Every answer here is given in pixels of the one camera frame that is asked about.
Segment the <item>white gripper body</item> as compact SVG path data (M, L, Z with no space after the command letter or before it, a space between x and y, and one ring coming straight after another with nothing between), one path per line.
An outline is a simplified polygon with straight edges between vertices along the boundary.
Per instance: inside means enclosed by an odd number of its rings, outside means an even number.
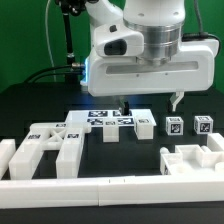
M84 84L93 96L184 93L208 89L219 42L183 42L177 27L95 29Z

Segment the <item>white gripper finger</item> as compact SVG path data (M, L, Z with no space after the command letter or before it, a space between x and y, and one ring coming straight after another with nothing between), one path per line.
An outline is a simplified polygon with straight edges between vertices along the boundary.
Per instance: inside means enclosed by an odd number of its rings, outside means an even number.
M130 113L129 101L126 97L122 98L122 115L127 116Z
M169 112L175 112L177 105L184 97L184 93L182 91L175 92L172 94L171 98L168 101L168 111Z

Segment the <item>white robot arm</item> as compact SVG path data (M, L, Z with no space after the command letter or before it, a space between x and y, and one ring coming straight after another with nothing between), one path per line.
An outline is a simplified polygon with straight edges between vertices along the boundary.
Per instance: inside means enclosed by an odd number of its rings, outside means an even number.
M108 0L86 5L91 52L81 84L93 96L170 93L175 106L214 80L217 37L184 33L185 0Z

